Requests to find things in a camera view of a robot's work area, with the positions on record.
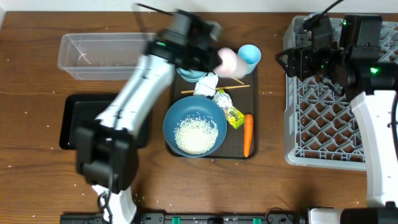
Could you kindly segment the light blue small bowl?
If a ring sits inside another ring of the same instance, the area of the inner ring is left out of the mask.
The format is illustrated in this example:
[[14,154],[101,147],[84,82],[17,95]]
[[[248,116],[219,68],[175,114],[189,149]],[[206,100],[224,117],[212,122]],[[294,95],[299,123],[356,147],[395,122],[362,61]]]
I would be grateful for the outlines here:
[[177,73],[187,82],[195,83],[205,77],[208,73],[196,70],[184,70],[182,68],[177,69]]

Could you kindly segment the pink cup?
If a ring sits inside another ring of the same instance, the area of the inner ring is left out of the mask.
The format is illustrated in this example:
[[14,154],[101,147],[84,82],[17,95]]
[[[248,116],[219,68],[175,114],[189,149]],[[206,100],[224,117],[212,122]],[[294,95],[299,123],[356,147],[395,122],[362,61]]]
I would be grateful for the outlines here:
[[216,75],[221,78],[243,78],[248,71],[247,63],[229,48],[218,51],[221,64],[214,69]]

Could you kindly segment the white napkin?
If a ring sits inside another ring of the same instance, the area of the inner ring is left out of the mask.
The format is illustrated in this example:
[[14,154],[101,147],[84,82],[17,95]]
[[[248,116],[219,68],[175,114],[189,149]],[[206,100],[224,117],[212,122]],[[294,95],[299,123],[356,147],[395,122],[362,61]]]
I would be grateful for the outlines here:
[[193,92],[194,96],[213,97],[216,93],[216,86],[218,84],[218,76],[214,73],[201,78],[195,85]]

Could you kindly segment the light blue cup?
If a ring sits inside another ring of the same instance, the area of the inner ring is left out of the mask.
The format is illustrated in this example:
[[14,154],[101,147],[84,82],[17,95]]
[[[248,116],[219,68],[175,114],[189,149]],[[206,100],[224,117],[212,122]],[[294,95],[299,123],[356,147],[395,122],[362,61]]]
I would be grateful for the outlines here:
[[238,50],[238,56],[241,57],[247,64],[247,74],[251,73],[261,59],[261,51],[258,47],[251,44],[246,44]]

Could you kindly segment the orange carrot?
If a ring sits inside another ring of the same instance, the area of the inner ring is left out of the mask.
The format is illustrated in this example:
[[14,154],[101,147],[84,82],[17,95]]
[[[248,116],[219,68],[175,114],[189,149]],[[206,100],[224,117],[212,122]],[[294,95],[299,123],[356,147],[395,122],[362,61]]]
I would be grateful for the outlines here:
[[251,142],[253,135],[254,118],[251,114],[246,114],[244,117],[244,142],[243,142],[243,153],[245,157],[248,157],[251,152]]

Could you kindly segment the yellow foil snack wrapper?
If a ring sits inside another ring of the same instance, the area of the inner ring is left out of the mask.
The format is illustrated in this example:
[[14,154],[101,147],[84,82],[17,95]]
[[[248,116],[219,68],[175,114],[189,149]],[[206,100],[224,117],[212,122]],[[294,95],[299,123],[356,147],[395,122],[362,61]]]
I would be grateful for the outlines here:
[[231,97],[224,90],[218,90],[213,101],[223,110],[227,122],[234,129],[238,129],[244,123],[244,115],[233,106]]

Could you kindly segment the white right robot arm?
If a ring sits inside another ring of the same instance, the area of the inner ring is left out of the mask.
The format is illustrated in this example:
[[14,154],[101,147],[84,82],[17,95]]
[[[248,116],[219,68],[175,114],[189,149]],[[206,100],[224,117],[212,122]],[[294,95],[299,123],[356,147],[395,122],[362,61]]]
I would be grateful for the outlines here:
[[301,223],[397,223],[397,64],[379,61],[382,17],[346,15],[340,42],[326,12],[303,20],[309,47],[275,56],[288,77],[326,75],[343,87],[357,120],[367,173],[366,208],[311,208]]

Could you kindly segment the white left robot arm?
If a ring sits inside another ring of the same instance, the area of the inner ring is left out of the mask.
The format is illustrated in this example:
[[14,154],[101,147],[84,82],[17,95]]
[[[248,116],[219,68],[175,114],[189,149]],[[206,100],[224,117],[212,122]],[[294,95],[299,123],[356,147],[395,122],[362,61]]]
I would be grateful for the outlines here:
[[163,30],[150,38],[130,79],[94,120],[76,130],[76,171],[98,194],[106,223],[132,223],[137,207],[131,183],[138,161],[135,141],[154,103],[173,82],[175,69],[209,71],[221,60],[210,32]]

